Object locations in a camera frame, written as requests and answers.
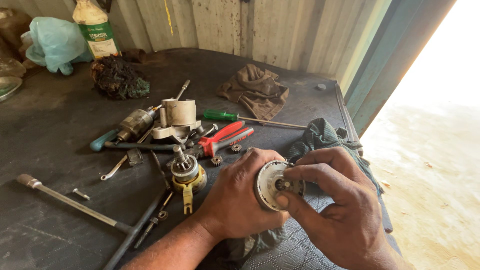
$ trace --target yellow string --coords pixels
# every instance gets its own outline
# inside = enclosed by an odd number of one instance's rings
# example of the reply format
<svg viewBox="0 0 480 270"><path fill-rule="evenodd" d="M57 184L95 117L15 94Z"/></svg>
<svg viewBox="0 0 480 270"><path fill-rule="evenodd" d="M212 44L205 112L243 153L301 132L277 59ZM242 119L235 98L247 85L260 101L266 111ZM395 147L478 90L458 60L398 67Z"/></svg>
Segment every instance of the yellow string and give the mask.
<svg viewBox="0 0 480 270"><path fill-rule="evenodd" d="M168 25L170 25L170 32L172 33L172 36L173 36L172 21L170 20L170 13L168 12L167 0L163 0L163 1L165 2L165 11L167 11Z"/></svg>

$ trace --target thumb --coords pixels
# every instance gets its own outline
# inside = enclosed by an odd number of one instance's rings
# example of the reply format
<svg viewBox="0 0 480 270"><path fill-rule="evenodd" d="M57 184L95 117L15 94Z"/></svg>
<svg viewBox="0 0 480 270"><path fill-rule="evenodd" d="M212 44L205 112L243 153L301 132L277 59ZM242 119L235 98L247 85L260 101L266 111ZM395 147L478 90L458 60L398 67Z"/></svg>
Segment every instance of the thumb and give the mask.
<svg viewBox="0 0 480 270"><path fill-rule="evenodd" d="M302 197L291 191L281 191L275 197L276 202L287 209L308 233L316 231L326 220L311 207Z"/></svg>

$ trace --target screwdriver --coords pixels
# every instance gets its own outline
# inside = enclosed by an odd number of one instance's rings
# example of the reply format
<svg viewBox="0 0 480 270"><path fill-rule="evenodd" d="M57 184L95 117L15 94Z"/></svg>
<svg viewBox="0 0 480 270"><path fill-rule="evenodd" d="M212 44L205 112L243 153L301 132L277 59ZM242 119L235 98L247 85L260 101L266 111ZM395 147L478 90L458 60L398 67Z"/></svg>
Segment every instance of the screwdriver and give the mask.
<svg viewBox="0 0 480 270"><path fill-rule="evenodd" d="M241 117L238 113L237 114L227 113L226 111L221 111L221 110L206 109L206 110L204 110L204 116L206 118L218 119L218 120L237 121L238 119L244 119L244 120L251 120L251 121L257 121L257 122L262 122L262 123L270 123L270 124L277 124L277 125L286 125L286 126L292 126L292 127L306 128L306 126L302 126L302 125L294 125L294 124L280 123L280 122L274 122L274 121L268 121L268 120L260 120L260 119L255 119L255 118Z"/></svg>

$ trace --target light blue plastic bag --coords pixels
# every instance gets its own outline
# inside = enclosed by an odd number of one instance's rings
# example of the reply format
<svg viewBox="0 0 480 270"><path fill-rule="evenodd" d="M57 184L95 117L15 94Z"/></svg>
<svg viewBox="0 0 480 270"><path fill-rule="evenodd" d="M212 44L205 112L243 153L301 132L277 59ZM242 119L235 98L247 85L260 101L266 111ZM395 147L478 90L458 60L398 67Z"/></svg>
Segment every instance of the light blue plastic bag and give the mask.
<svg viewBox="0 0 480 270"><path fill-rule="evenodd" d="M46 66L50 72L58 69L70 75L70 63L89 62L92 55L76 23L52 17L36 17L30 23L30 36L33 40L26 53L34 63Z"/></svg>

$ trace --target brown cloth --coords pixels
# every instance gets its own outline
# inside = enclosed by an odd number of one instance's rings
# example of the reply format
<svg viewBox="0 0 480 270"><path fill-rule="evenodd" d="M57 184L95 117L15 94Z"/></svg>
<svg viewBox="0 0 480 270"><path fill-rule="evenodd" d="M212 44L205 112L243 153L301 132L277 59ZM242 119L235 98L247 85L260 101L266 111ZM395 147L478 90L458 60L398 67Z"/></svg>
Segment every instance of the brown cloth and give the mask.
<svg viewBox="0 0 480 270"><path fill-rule="evenodd" d="M216 94L240 102L256 119L270 120L283 108L288 97L288 87L275 82L276 79L277 74L247 64L219 86Z"/></svg>

